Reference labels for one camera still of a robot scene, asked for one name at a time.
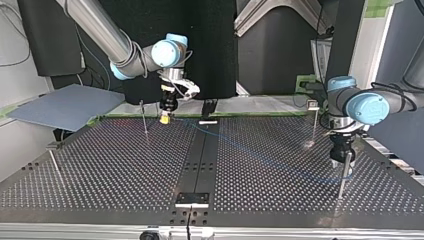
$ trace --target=blue joint cap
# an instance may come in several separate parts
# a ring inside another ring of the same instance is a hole
[[[188,47],[188,38],[183,35],[168,33],[166,34],[166,40],[179,42],[181,44],[184,44],[186,47]]]
[[[121,73],[121,71],[119,71],[118,67],[116,67],[116,65],[113,64],[112,62],[110,63],[110,69],[112,70],[113,75],[119,80],[133,79],[133,77],[128,77],[128,76],[124,75],[123,73]]]
[[[347,115],[366,125],[375,125],[383,121],[389,112],[389,103],[377,93],[361,93],[349,100],[346,105]]]
[[[181,59],[181,50],[172,40],[161,40],[152,48],[152,59],[163,68],[173,67]]]
[[[327,91],[335,91],[348,87],[356,87],[356,79],[350,76],[335,77],[328,81]]]

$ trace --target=blue cable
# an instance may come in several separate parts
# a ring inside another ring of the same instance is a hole
[[[259,154],[257,152],[254,152],[254,151],[252,151],[252,150],[244,147],[243,145],[241,145],[239,143],[236,143],[236,142],[230,140],[228,137],[226,137],[226,136],[224,136],[222,134],[217,134],[217,133],[209,132],[209,131],[207,131],[205,129],[202,129],[202,128],[196,126],[196,124],[193,124],[193,123],[191,123],[191,122],[189,122],[187,120],[183,120],[183,119],[176,119],[176,120],[184,121],[187,124],[191,125],[192,127],[196,128],[197,130],[199,130],[199,131],[201,131],[203,133],[206,133],[208,135],[211,135],[211,136],[220,138],[220,139],[224,140],[225,142],[229,143],[230,145],[238,148],[239,150],[242,150],[244,152],[247,152],[249,155],[251,155],[253,157],[262,159],[265,162],[268,162],[270,164],[273,163],[273,161],[271,159],[269,159],[269,158],[267,158],[267,157],[265,157],[265,156],[263,156],[263,155],[261,155],[261,154]],[[283,169],[292,171],[296,175],[302,176],[302,177],[307,178],[307,179],[311,179],[311,180],[316,181],[316,182],[319,182],[319,183],[324,183],[324,184],[338,184],[342,180],[342,178],[320,178],[320,177],[315,177],[311,173],[304,172],[302,170],[299,170],[299,169],[296,169],[294,167],[291,167],[291,166],[289,166],[287,164],[281,163],[281,165],[283,165]],[[347,176],[344,179],[348,179],[348,180],[352,179],[352,174],[350,174],[349,176]]]

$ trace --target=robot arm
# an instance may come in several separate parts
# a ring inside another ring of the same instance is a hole
[[[328,82],[329,120],[334,147],[332,160],[344,163],[358,129],[375,125],[389,114],[415,111],[424,107],[424,39],[421,41],[404,78],[390,85],[374,83],[361,90],[352,77],[336,77]]]
[[[132,41],[102,8],[98,0],[56,0],[65,14],[94,40],[109,57],[110,67],[120,80],[137,76],[147,77],[149,72],[158,71],[164,96],[161,100],[162,116],[168,116],[178,107],[177,85],[187,89],[185,99],[200,92],[193,82],[184,79],[184,64],[187,57],[188,39],[185,36],[168,34],[166,39],[141,48]]]

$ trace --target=perforated table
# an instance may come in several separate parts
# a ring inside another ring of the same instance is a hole
[[[424,230],[424,189],[363,140],[345,197],[309,117],[106,118],[0,184],[1,223]],[[176,208],[207,193],[208,208]]]

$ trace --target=pegboard surface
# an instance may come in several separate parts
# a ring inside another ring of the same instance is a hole
[[[326,131],[313,131],[307,117],[221,119],[213,210],[424,216],[422,197],[395,177],[395,166],[374,159],[361,145],[355,147],[346,197],[337,201],[342,170],[331,165]]]
[[[169,210],[195,130],[177,121],[147,125],[146,136],[142,119],[103,120],[55,154],[60,173],[52,161],[31,167],[1,193],[0,207]]]

